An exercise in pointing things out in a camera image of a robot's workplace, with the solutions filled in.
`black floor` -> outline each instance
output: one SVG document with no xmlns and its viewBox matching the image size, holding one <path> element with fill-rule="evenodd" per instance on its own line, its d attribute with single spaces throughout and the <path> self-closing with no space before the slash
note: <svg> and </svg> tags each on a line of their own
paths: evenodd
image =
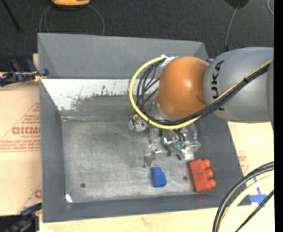
<svg viewBox="0 0 283 232">
<path fill-rule="evenodd" d="M 104 35 L 201 41 L 211 58 L 226 47 L 274 46 L 274 0 L 92 0 L 100 16 L 52 6 L 45 18 L 50 0 L 6 1 L 21 32 L 0 0 L 0 70 L 37 51 L 38 31 L 101 35 L 100 16 Z M 0 218 L 0 231 L 16 219 Z"/>
</svg>

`blue arrow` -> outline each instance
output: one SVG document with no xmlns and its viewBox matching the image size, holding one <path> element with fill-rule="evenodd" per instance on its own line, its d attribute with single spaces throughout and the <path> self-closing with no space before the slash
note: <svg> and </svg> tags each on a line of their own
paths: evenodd
<svg viewBox="0 0 283 232">
<path fill-rule="evenodd" d="M 267 194 L 262 194 L 260 188 L 257 188 L 257 194 L 254 195 L 249 195 L 250 198 L 250 202 L 254 203 L 257 202 L 257 204 L 259 205 L 260 203 L 262 203 L 262 201 L 267 197 Z"/>
</svg>

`gray tray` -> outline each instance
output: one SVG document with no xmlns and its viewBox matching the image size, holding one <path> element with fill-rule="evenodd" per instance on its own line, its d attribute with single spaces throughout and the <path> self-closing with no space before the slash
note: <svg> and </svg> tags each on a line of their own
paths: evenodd
<svg viewBox="0 0 283 232">
<path fill-rule="evenodd" d="M 186 164 L 158 154 L 163 188 L 143 168 L 148 131 L 129 130 L 127 85 L 136 69 L 161 54 L 207 58 L 203 43 L 40 33 L 43 220 L 65 221 L 218 206 L 242 177 L 227 122 L 196 123 L 196 158 L 212 162 L 215 189 L 193 191 Z"/>
</svg>

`red lego brick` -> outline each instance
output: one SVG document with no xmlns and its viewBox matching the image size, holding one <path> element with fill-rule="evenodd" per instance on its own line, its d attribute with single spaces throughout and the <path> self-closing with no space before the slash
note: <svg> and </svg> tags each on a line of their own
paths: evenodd
<svg viewBox="0 0 283 232">
<path fill-rule="evenodd" d="M 209 159 L 198 159 L 190 162 L 190 171 L 196 192 L 207 192 L 216 186 L 210 165 Z"/>
</svg>

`blue plastic block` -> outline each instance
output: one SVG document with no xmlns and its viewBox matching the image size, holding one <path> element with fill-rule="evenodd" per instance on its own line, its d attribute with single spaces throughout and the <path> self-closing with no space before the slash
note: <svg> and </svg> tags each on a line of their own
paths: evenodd
<svg viewBox="0 0 283 232">
<path fill-rule="evenodd" d="M 152 184 L 155 188 L 160 188 L 166 185 L 166 178 L 164 172 L 160 167 L 155 167 L 151 172 Z"/>
</svg>

